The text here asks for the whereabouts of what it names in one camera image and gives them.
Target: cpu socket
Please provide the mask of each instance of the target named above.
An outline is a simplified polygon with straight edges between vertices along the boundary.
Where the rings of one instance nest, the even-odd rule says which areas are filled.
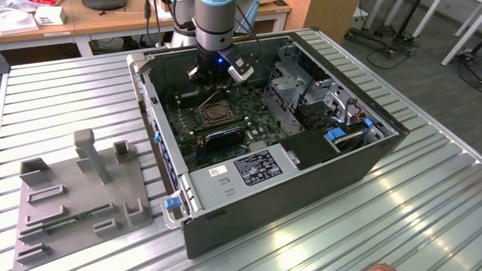
[[[233,113],[224,100],[202,105],[198,112],[206,126],[233,120]]]

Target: warning sticker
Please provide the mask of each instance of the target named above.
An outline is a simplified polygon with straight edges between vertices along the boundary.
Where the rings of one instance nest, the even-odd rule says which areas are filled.
[[[233,165],[244,183],[249,186],[283,173],[268,151],[233,161]]]

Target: blue plastic clip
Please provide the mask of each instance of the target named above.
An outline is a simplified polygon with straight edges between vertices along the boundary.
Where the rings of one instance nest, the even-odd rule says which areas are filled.
[[[182,203],[180,202],[180,198],[169,198],[164,201],[165,209],[172,210],[173,208],[178,208]]]
[[[371,125],[373,125],[373,122],[369,119],[364,119],[364,124],[371,127]]]
[[[325,135],[328,136],[329,140],[335,140],[336,138],[341,137],[345,135],[345,133],[343,132],[343,130],[340,129],[340,127],[333,128],[331,130],[328,130],[325,132]]]
[[[153,136],[153,142],[154,142],[154,143],[160,143],[161,141],[162,141],[162,139],[161,139],[161,137],[160,137],[160,132],[156,131],[156,134],[154,134],[154,136]]]

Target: floor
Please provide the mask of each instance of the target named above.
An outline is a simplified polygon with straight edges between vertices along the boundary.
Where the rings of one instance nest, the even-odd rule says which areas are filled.
[[[361,0],[361,8],[367,11],[372,9],[375,0]],[[384,1],[379,12],[383,18],[391,1]],[[397,29],[400,22],[408,11],[409,3],[404,2],[392,22],[392,27]],[[424,10],[417,8],[407,33],[412,33],[421,20]],[[367,54],[381,45],[353,37],[344,41],[343,47],[347,51],[379,74],[379,76],[415,102],[415,104],[482,153],[482,92],[472,89],[459,78],[459,60],[453,59],[447,67],[439,62],[455,45],[457,38],[452,36],[459,28],[459,24],[448,22],[441,17],[433,17],[416,39],[417,49],[412,56],[396,68],[391,70],[372,66],[367,61]],[[480,41],[473,36],[467,43],[467,48],[472,48]],[[371,56],[372,62],[388,67],[396,64],[404,54],[388,59],[381,53]],[[482,75],[482,60],[475,63],[473,70]],[[472,85],[480,86],[468,70],[461,66],[461,75]]]

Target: circuit board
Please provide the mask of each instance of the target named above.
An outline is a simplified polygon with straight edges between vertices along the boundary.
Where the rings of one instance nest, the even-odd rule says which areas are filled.
[[[216,93],[205,104],[165,106],[166,119],[189,171],[220,163],[275,144],[285,133],[261,100],[263,89],[233,86]],[[238,144],[205,151],[206,138],[228,130],[244,133]]]

